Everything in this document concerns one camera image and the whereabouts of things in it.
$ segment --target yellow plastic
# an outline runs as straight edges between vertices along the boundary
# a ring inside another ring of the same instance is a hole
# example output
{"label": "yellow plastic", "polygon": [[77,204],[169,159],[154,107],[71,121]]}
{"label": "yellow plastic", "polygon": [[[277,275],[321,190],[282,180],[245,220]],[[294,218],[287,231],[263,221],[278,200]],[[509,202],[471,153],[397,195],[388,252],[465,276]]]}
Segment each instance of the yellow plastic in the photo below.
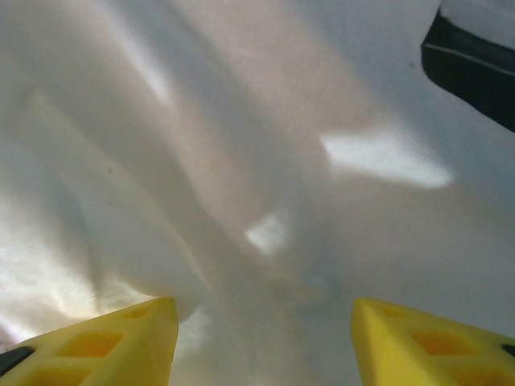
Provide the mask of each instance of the yellow plastic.
{"label": "yellow plastic", "polygon": [[351,332],[364,386],[515,386],[515,339],[503,335],[366,298]]}
{"label": "yellow plastic", "polygon": [[167,386],[177,334],[173,299],[144,302],[21,343],[0,386]]}

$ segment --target square hole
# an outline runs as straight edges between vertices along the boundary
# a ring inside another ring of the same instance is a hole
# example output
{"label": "square hole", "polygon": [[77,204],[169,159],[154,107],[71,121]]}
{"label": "square hole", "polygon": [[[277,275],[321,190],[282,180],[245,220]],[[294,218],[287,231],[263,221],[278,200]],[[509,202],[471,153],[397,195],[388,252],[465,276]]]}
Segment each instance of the square hole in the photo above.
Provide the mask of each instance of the square hole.
{"label": "square hole", "polygon": [[42,368],[21,386],[79,386],[89,373],[87,368]]}
{"label": "square hole", "polygon": [[140,308],[139,310],[132,310],[123,315],[125,319],[140,319],[146,315],[148,310]]}
{"label": "square hole", "polygon": [[58,356],[75,356],[83,358],[103,358],[122,340],[123,334],[117,332],[88,332],[76,336]]}
{"label": "square hole", "polygon": [[457,334],[447,331],[422,331],[411,337],[429,355],[474,355],[478,350]]}
{"label": "square hole", "polygon": [[515,386],[515,379],[500,368],[447,369],[459,386]]}

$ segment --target black object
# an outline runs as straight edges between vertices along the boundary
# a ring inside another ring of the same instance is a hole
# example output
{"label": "black object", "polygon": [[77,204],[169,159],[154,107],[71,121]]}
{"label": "black object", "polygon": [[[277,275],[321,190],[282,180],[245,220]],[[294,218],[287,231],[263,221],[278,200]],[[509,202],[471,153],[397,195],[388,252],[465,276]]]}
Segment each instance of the black object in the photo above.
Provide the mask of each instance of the black object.
{"label": "black object", "polygon": [[512,344],[503,344],[502,349],[515,358],[515,346]]}
{"label": "black object", "polygon": [[22,361],[34,353],[32,347],[18,347],[14,350],[0,354],[0,376],[19,365]]}
{"label": "black object", "polygon": [[439,11],[422,43],[422,68],[439,87],[515,132],[515,51],[456,27]]}

